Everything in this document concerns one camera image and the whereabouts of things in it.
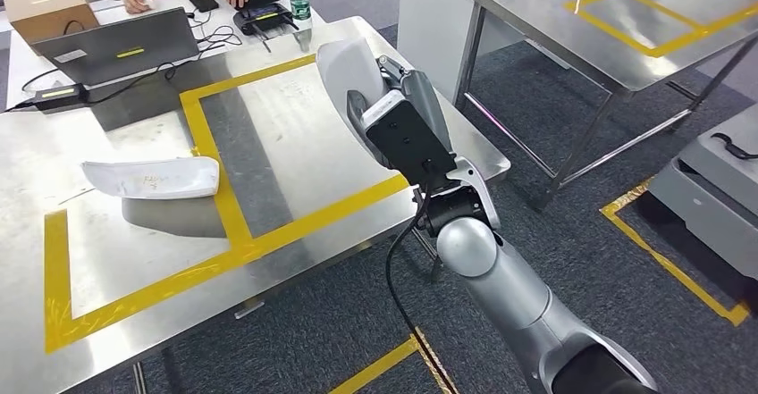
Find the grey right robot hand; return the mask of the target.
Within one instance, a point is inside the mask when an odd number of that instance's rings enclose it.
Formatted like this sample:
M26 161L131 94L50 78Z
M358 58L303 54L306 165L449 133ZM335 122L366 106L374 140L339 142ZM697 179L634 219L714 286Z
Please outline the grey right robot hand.
M452 153L450 134L439 99L425 73L404 67L387 54L378 56L375 63L387 91L398 90L417 110L446 151ZM366 127L361 124L363 113L370 107L366 97L355 89L349 89L345 93L343 102L343 107L338 109L338 114L345 125L380 165L390 168L390 162L367 138Z

